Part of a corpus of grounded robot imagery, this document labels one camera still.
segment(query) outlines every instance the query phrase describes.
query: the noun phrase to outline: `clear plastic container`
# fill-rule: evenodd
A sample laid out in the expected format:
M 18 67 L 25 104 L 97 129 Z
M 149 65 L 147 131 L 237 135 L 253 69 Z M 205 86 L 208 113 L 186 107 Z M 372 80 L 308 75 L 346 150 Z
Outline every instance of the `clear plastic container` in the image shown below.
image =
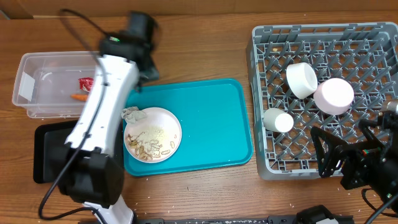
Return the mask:
M 84 102 L 70 98 L 87 94 L 79 78 L 93 77 L 95 61 L 89 52 L 25 54 L 19 64 L 12 103 L 31 118 L 79 117 Z

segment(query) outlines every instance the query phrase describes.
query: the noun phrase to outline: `plastic bin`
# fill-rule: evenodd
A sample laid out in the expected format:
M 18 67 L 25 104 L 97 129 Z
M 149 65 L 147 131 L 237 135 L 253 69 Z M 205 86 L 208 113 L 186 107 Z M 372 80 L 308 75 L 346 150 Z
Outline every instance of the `plastic bin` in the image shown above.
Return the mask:
M 93 77 L 95 61 L 89 52 L 25 54 L 19 64 L 12 103 L 30 118 L 79 117 L 84 102 L 70 98 L 84 94 L 79 78 Z
M 318 126 L 348 142 L 363 141 L 360 119 L 376 119 L 382 102 L 396 98 L 397 25 L 391 22 L 258 26 L 247 47 L 249 81 L 254 103 L 254 143 L 257 170 L 266 180 L 314 179 L 318 162 L 310 130 Z M 320 111 L 312 96 L 292 94 L 286 68 L 307 62 L 318 84 L 342 78 L 354 89 L 354 101 L 344 114 Z M 264 111 L 279 108 L 294 118 L 288 133 L 264 128 Z M 375 129 L 382 141 L 388 133 Z

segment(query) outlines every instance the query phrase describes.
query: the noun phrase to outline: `red wrapper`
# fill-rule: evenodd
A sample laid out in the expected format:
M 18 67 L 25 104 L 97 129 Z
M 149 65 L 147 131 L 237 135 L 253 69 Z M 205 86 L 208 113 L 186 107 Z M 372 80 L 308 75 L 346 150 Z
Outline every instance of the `red wrapper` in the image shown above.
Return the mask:
M 80 89 L 90 92 L 94 85 L 94 79 L 90 77 L 79 78 Z

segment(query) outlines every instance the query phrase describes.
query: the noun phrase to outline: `wooden table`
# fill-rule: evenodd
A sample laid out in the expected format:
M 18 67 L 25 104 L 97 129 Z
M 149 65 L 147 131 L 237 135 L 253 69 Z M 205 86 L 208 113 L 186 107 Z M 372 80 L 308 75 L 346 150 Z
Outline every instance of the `wooden table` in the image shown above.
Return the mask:
M 244 88 L 251 129 L 253 104 L 246 70 L 246 48 L 258 25 L 392 21 L 397 11 L 308 12 L 219 16 L 159 16 L 162 40 L 154 59 L 161 78 L 153 84 L 232 77 Z M 119 30 L 125 17 L 99 18 L 105 30 Z M 72 23 L 96 45 L 99 33 L 83 21 Z M 39 203 L 49 184 L 32 179 L 34 131 L 59 119 L 29 119 L 11 103 L 18 64 L 24 53 L 84 50 L 56 19 L 0 21 L 0 223 L 38 223 Z M 255 156 L 244 166 L 135 178 L 126 174 L 123 197 L 139 218 L 239 218 L 296 214 L 318 204 L 363 223 L 371 209 L 360 190 L 345 191 L 339 178 L 265 181 Z M 381 202 L 369 193 L 372 203 Z M 80 205 L 55 190 L 45 206 L 56 215 Z M 83 212 L 54 223 L 76 223 Z M 379 217 L 376 223 L 397 220 Z

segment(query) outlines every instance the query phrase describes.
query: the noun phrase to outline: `white plate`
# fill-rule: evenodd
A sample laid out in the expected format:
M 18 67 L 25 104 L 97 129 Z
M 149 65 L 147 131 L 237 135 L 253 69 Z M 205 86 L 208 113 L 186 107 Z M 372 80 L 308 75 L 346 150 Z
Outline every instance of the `white plate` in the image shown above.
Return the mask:
M 162 162 L 172 156 L 178 149 L 182 138 L 181 124 L 174 114 L 163 108 L 147 108 L 142 111 L 146 113 L 146 118 L 138 120 L 135 124 L 126 125 L 126 128 L 124 129 L 124 145 L 130 155 L 141 162 Z M 136 148 L 134 146 L 130 146 L 127 141 L 128 134 L 130 134 L 130 136 L 138 136 L 146 130 L 153 129 L 154 127 L 159 127 L 164 130 L 165 137 L 159 142 L 159 145 L 162 145 L 159 150 L 160 158 L 153 157 L 152 160 L 140 159 L 139 155 L 136 154 Z M 161 154 L 161 152 L 166 152 L 167 150 L 170 150 L 168 154 Z

